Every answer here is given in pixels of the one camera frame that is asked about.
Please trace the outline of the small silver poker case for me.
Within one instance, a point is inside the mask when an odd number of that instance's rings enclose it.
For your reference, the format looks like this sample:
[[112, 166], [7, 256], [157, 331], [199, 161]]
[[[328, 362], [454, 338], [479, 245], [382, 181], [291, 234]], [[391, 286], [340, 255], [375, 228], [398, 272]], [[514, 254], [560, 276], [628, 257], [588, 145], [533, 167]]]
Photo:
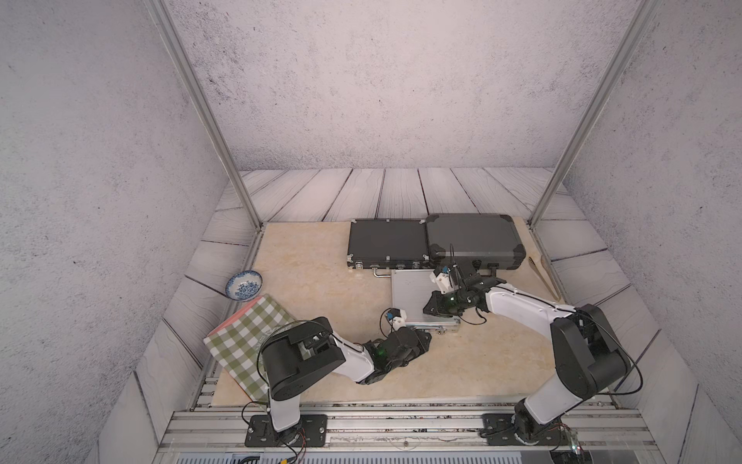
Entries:
[[458, 332], [461, 321], [457, 317], [438, 317], [425, 314], [424, 307], [432, 293], [439, 288], [431, 280], [431, 270], [394, 270], [391, 272], [391, 305], [405, 311], [406, 324], [428, 332]]

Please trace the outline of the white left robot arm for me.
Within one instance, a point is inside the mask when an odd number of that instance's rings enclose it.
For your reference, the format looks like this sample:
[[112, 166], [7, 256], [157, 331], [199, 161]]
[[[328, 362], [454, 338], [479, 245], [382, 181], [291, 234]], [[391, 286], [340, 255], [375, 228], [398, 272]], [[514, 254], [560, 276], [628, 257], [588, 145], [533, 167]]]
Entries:
[[282, 433], [297, 427], [301, 394], [330, 374], [372, 385], [426, 354], [431, 341], [432, 334], [425, 330], [403, 326], [386, 338], [352, 343], [338, 336], [324, 316], [272, 334], [259, 350], [269, 385], [272, 428]]

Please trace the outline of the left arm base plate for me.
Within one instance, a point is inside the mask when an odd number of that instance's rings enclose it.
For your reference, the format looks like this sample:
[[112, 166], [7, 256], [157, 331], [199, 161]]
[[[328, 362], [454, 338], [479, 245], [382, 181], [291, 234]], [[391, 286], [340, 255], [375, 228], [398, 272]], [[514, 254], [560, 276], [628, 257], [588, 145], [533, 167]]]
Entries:
[[297, 425], [277, 432], [268, 415], [253, 415], [248, 421], [245, 446], [247, 448], [323, 448], [328, 431], [327, 415], [301, 415]]

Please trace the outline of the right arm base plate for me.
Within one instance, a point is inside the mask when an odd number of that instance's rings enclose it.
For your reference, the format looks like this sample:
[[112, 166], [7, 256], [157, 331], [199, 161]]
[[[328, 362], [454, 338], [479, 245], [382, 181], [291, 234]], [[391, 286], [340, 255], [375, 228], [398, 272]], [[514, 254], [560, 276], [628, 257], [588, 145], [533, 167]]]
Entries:
[[561, 421], [541, 425], [525, 415], [485, 414], [478, 431], [489, 446], [549, 446], [569, 444], [566, 426]]

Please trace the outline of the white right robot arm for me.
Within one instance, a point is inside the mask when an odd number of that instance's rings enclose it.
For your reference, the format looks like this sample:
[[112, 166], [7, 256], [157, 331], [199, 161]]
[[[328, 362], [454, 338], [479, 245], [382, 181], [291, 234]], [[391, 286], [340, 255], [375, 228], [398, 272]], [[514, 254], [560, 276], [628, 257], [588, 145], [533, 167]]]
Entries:
[[514, 434], [526, 445], [537, 444], [560, 425], [563, 414], [626, 377], [634, 365], [596, 305], [561, 305], [496, 276], [464, 276], [456, 265], [437, 268], [429, 278], [438, 289], [432, 292], [424, 313], [461, 317], [467, 309], [485, 311], [552, 342], [556, 373], [515, 406]]

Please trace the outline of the large dark grey poker case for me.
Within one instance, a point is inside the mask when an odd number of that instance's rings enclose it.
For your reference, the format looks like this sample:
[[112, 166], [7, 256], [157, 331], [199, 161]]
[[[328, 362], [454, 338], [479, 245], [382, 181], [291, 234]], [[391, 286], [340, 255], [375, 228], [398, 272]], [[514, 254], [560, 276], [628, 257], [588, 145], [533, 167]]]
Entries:
[[471, 269], [515, 270], [527, 256], [512, 216], [441, 214], [425, 220], [434, 266], [448, 265], [450, 251], [458, 265]]

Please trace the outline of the medium black poker case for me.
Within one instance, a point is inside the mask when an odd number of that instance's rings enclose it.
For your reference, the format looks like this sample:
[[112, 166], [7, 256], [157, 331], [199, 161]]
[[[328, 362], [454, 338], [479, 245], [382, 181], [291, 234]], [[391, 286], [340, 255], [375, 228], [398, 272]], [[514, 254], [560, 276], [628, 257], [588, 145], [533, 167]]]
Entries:
[[353, 269], [430, 269], [425, 220], [352, 220], [347, 266]]

